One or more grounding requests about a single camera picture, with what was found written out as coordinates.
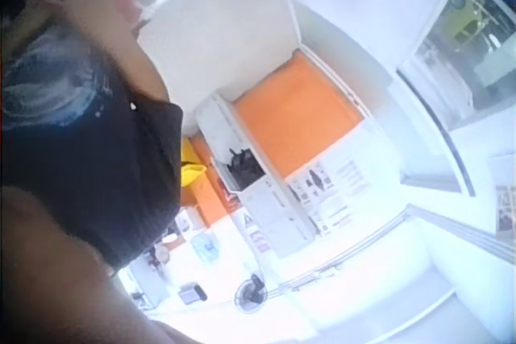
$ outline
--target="ceiling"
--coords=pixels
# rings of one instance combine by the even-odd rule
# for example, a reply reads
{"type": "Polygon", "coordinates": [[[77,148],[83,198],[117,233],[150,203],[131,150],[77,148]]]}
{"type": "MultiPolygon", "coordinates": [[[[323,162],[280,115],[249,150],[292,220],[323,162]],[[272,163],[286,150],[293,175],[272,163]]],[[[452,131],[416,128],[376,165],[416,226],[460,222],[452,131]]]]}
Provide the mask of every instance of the ceiling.
{"type": "Polygon", "coordinates": [[[202,100],[215,90],[235,100],[298,47],[286,0],[168,0],[139,42],[185,111],[187,135],[202,100]]]}

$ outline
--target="dark shirt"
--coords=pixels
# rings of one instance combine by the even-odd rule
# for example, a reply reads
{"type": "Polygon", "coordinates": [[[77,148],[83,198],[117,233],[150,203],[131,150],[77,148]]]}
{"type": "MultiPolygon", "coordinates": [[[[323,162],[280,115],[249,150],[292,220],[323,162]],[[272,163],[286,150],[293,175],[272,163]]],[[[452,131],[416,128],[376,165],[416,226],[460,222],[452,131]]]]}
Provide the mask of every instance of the dark shirt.
{"type": "Polygon", "coordinates": [[[2,125],[10,125],[2,134],[2,185],[33,193],[66,232],[118,270],[179,210],[182,111],[130,93],[102,66],[109,93],[97,91],[78,117],[10,125],[2,108],[2,125]]]}

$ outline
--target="yellow object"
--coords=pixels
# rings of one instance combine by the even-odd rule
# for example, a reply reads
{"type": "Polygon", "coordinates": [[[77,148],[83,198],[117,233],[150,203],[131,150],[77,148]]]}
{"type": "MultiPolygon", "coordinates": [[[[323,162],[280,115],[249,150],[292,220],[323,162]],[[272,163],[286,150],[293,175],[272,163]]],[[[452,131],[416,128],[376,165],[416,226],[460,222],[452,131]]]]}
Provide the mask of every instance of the yellow object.
{"type": "Polygon", "coordinates": [[[181,164],[181,187],[186,187],[206,172],[206,166],[201,164],[188,139],[181,141],[181,164]]]}

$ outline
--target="white cabinet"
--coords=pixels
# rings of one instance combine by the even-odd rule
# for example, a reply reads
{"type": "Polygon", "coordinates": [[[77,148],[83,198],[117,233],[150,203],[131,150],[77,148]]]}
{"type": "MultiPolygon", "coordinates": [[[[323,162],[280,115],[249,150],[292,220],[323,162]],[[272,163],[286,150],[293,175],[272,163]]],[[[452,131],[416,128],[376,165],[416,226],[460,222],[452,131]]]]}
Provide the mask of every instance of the white cabinet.
{"type": "Polygon", "coordinates": [[[311,243],[317,227],[247,132],[233,106],[213,94],[198,107],[196,119],[222,181],[229,191],[238,195],[273,250],[281,257],[311,243]],[[243,187],[227,165],[233,158],[231,150],[238,153],[247,149],[264,175],[243,187]]]}

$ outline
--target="white ceiling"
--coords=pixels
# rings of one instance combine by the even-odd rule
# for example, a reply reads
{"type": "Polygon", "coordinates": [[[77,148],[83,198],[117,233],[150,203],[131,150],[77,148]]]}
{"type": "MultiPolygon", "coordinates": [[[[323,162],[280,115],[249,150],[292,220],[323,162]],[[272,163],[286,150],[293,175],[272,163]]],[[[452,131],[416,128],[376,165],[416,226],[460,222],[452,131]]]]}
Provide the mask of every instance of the white ceiling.
{"type": "Polygon", "coordinates": [[[298,47],[285,0],[168,0],[139,41],[185,111],[186,134],[209,94],[236,99],[298,47]]]}

